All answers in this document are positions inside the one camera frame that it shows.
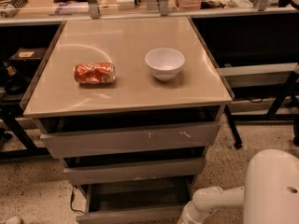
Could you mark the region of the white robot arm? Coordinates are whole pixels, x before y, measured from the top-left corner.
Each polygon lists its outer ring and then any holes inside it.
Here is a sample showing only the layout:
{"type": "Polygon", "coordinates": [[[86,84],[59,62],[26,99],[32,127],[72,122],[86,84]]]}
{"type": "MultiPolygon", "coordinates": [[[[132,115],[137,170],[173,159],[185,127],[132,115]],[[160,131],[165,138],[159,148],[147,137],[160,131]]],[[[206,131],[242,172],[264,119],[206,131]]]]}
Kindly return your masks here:
{"type": "Polygon", "coordinates": [[[197,190],[178,224],[204,224],[227,208],[241,208],[243,224],[299,224],[299,159],[276,149],[258,152],[249,162],[242,187],[197,190]]]}

